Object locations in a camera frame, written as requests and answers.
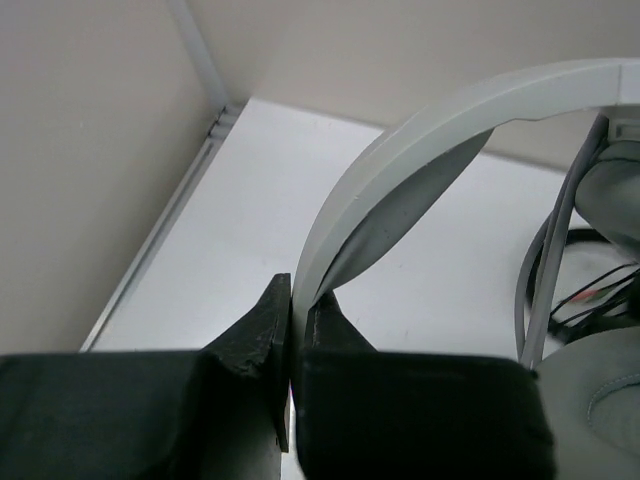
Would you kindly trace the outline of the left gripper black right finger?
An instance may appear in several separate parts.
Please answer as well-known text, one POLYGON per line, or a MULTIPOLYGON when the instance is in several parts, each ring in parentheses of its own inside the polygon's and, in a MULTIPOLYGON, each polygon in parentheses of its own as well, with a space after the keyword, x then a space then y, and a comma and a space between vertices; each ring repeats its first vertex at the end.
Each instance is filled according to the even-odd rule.
POLYGON ((496 357, 383 352, 333 294, 310 309, 292 393, 308 479, 552 479, 535 375, 496 357))

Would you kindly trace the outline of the grey white over-ear headphones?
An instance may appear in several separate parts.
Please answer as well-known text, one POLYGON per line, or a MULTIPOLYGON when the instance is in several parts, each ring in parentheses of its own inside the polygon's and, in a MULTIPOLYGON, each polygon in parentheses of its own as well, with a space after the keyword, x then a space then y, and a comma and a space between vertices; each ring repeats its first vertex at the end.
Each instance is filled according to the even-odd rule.
POLYGON ((639 463, 631 401, 639 384, 637 328, 597 333, 545 356, 544 338, 573 212, 630 254, 639 251, 639 62, 552 63, 502 74, 426 107, 371 143, 326 198, 293 287, 302 335, 320 297, 375 264, 476 158, 494 129, 595 109, 553 210, 523 260, 514 302, 518 360, 544 373, 560 452, 628 468, 639 463))

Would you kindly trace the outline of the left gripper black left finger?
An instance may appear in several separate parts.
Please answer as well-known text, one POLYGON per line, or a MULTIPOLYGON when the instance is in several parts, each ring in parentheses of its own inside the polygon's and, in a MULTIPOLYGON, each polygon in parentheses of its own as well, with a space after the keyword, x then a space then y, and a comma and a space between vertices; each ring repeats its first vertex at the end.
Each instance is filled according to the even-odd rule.
POLYGON ((198 350, 1 360, 5 479, 277 479, 291 278, 198 350))

